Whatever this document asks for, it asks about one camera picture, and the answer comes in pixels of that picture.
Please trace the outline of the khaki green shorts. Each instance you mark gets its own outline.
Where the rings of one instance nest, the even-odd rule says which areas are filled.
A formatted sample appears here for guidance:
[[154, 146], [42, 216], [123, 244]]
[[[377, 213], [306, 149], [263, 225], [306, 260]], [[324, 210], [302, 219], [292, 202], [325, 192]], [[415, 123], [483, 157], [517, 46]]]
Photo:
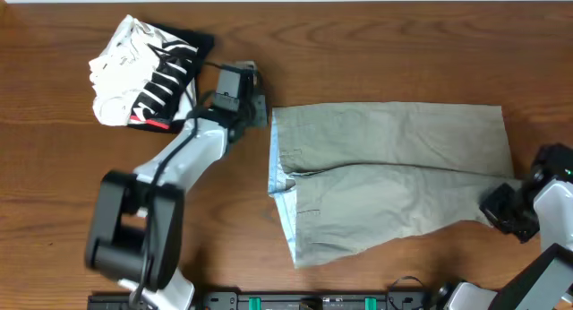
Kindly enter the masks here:
[[268, 193], [295, 267], [460, 221], [517, 185], [499, 106], [347, 102], [275, 108]]

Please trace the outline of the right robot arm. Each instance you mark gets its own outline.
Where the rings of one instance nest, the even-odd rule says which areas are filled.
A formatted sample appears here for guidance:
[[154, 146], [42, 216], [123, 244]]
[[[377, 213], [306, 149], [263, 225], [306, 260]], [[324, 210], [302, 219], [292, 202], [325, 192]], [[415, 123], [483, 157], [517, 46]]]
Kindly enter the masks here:
[[480, 203], [487, 220], [526, 243], [540, 237], [541, 253], [505, 287], [495, 291], [467, 281], [446, 284], [430, 309], [553, 309], [572, 302], [572, 149], [539, 149], [518, 188], [498, 186]]

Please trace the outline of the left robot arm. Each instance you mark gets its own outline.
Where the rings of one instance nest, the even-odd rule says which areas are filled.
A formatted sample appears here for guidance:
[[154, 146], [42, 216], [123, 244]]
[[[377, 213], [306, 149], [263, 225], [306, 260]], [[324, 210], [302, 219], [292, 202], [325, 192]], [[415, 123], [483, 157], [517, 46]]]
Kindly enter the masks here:
[[257, 65], [219, 71], [217, 88], [197, 100], [165, 149], [132, 173], [111, 170], [102, 178], [85, 263], [126, 291], [94, 294], [89, 309], [192, 308], [195, 287], [178, 267], [185, 196], [246, 128], [268, 123]]

